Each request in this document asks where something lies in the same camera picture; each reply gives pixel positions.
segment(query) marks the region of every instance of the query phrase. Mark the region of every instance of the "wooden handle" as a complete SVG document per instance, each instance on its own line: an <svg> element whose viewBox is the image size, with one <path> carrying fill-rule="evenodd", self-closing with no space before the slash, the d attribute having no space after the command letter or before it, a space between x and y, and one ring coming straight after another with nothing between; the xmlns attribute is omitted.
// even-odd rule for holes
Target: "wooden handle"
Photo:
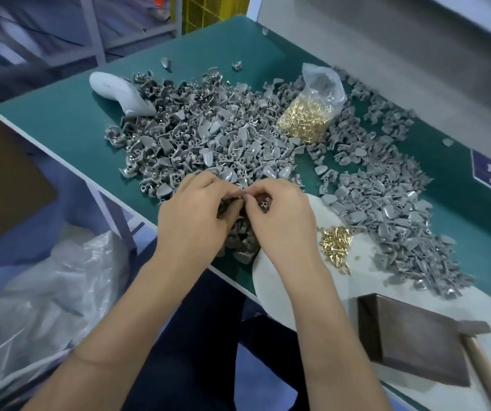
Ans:
<svg viewBox="0 0 491 411"><path fill-rule="evenodd" d="M475 338L463 335L462 343L491 401L491 362Z"/></svg>

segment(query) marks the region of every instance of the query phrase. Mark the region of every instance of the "hammer head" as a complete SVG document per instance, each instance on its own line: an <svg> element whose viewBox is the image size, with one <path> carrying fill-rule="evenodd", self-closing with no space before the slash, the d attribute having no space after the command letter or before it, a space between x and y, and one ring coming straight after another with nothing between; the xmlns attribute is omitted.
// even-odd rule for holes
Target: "hammer head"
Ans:
<svg viewBox="0 0 491 411"><path fill-rule="evenodd" d="M463 335L471 336L474 338L476 335L491 333L491 327L487 322L478 320L459 320L458 332Z"/></svg>

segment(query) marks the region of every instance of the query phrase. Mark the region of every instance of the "forearm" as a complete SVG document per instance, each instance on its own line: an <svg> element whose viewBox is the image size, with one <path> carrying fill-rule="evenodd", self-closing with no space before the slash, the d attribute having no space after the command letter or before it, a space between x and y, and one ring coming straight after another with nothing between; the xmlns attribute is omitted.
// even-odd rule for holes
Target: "forearm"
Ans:
<svg viewBox="0 0 491 411"><path fill-rule="evenodd" d="M23 409L119 410L161 327L193 285L170 269L155 255Z"/></svg>
<svg viewBox="0 0 491 411"><path fill-rule="evenodd" d="M311 410L391 410L323 262L314 261L309 270L283 277L287 277L284 284L295 315Z"/></svg>

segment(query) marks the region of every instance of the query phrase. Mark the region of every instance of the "clear plastic bag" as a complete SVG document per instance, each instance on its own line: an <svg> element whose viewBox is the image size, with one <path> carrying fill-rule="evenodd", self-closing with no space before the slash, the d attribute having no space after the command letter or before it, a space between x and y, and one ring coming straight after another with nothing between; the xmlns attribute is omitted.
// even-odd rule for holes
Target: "clear plastic bag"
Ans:
<svg viewBox="0 0 491 411"><path fill-rule="evenodd" d="M68 226L51 255L0 293L0 396L80 343L116 302L128 252L112 232Z"/></svg>
<svg viewBox="0 0 491 411"><path fill-rule="evenodd" d="M342 111L345 89L337 73L327 67L302 64L305 87L283 112L278 128L306 143L320 142L329 123Z"/></svg>

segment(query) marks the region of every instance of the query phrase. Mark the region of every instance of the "plastic crate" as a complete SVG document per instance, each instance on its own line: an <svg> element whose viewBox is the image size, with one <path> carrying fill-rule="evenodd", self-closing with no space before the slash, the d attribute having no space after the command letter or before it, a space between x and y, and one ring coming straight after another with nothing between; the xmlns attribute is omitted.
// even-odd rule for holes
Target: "plastic crate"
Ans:
<svg viewBox="0 0 491 411"><path fill-rule="evenodd" d="M175 3L171 1L171 16L175 17ZM249 0L182 0L182 33L193 32L237 14L246 14L248 6Z"/></svg>

